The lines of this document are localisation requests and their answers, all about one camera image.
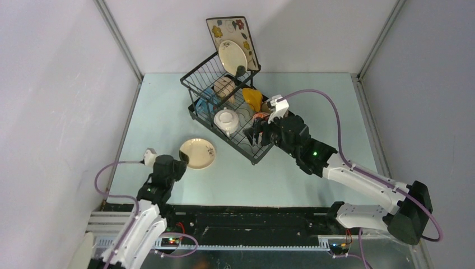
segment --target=small plate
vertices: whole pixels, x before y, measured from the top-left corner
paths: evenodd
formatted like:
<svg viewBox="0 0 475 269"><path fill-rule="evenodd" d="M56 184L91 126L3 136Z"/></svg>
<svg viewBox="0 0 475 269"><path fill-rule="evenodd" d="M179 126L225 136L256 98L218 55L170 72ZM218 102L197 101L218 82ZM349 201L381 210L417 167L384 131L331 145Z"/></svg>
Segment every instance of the small plate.
<svg viewBox="0 0 475 269"><path fill-rule="evenodd" d="M183 160L183 154L189 160ZM201 170L210 166L216 158L216 149L209 141L202 138L192 138L180 147L180 159L188 161L188 167Z"/></svg>
<svg viewBox="0 0 475 269"><path fill-rule="evenodd" d="M223 41L218 49L221 63L224 69L231 75L236 75L238 66L248 69L248 60L243 49L231 40Z"/></svg>

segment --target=light blue table surface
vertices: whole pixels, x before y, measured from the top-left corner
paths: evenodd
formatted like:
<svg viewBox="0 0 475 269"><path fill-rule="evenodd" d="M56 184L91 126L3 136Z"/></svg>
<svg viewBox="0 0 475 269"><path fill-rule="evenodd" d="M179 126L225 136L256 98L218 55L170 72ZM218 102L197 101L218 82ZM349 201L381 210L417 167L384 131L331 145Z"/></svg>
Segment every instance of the light blue table surface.
<svg viewBox="0 0 475 269"><path fill-rule="evenodd" d="M205 138L216 148L215 162L204 170L188 169L175 183L169 203L229 206L331 206L334 201L375 204L339 183L307 175L294 159L278 147L255 166L214 133L192 120L188 90L180 84L183 74L146 74L120 160L140 160L146 148L178 158L180 145L194 137ZM259 73L254 86L263 94L286 95L301 89L319 89L334 100L342 123L345 156L376 170L350 74ZM289 100L290 111L300 115L313 138L337 148L337 124L328 101L312 93ZM112 194L137 195L151 168L124 164L117 167ZM109 198L110 203L130 203Z"/></svg>

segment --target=black wire dish rack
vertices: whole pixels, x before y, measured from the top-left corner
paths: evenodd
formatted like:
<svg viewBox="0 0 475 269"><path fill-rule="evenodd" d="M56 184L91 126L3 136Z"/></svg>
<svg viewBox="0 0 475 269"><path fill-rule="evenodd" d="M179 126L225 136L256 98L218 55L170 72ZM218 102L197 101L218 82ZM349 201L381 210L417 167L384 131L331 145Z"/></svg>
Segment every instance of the black wire dish rack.
<svg viewBox="0 0 475 269"><path fill-rule="evenodd" d="M253 165L257 164L272 147L272 144L267 146L251 145L243 133L243 130L252 126L252 117L255 112L246 103L242 89L253 88L253 77L259 71L260 65L259 70L247 70L243 76L235 79L234 75L224 70L218 52L215 52L180 79L181 84L188 88L190 93L192 104L188 110L192 118L243 154ZM226 89L226 86L231 83L222 85L221 91L215 92L215 84L223 77L234 80L236 87L225 97L219 98L218 96L222 96L220 93L223 89ZM216 113L224 108L234 110L239 116L239 126L236 132L230 134L229 137L214 123Z"/></svg>

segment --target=yellow bowl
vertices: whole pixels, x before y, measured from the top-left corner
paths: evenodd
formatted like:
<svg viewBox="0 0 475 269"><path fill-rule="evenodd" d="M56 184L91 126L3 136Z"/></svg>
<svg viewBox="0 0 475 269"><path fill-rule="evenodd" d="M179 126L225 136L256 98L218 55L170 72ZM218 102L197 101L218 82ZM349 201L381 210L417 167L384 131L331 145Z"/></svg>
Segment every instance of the yellow bowl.
<svg viewBox="0 0 475 269"><path fill-rule="evenodd" d="M260 112L260 105L262 103L262 94L260 91L251 88L244 88L243 97L252 110L255 112Z"/></svg>

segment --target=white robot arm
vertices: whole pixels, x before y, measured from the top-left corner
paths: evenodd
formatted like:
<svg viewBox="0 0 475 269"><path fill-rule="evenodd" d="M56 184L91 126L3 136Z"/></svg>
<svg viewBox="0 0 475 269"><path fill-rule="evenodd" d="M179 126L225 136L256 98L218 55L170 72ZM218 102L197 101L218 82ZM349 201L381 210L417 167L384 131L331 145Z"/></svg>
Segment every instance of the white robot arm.
<svg viewBox="0 0 475 269"><path fill-rule="evenodd" d="M147 149L142 163L153 167L153 173L138 191L138 208L134 206L112 245L100 259L91 259L88 269L140 269L155 240L165 232L167 217L173 215L173 208L167 206L166 201L174 183L183 176L187 163L169 155L158 156L153 149Z"/></svg>
<svg viewBox="0 0 475 269"><path fill-rule="evenodd" d="M377 205L358 206L335 202L327 214L329 220L344 228L387 230L411 245L420 241L429 217L403 193L414 197L432 212L429 192L424 184L415 181L406 185L344 160L335 148L311 137L304 120L287 112L288 102L281 95L270 98L267 105L272 113L255 119L253 126L244 131L251 144L274 144L292 156L305 173L344 184L377 202Z"/></svg>

